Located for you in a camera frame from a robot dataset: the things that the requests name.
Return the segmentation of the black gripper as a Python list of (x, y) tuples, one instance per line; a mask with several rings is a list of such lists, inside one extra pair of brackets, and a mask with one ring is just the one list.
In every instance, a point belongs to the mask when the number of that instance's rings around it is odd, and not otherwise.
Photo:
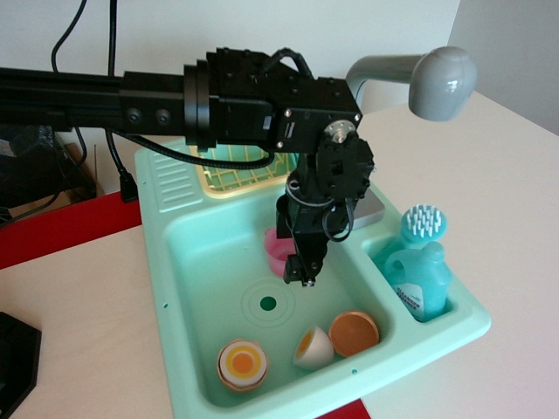
[(283, 280), (314, 287), (330, 242), (340, 243), (352, 231), (352, 200), (318, 195), (316, 186), (304, 189), (304, 177), (294, 170), (276, 202), (278, 238), (292, 238), (295, 253), (287, 257)]

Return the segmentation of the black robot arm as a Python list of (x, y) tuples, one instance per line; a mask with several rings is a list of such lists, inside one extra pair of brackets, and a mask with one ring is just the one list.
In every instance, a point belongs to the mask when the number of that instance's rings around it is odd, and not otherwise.
[(311, 286), (329, 242), (345, 240), (374, 167), (356, 129), (362, 114), (343, 79), (316, 78), (305, 59), (220, 48), (180, 75), (120, 77), (5, 68), (1, 121), (58, 131), (97, 127), (188, 163), (258, 169), (298, 157), (276, 203), (294, 242), (284, 280)]

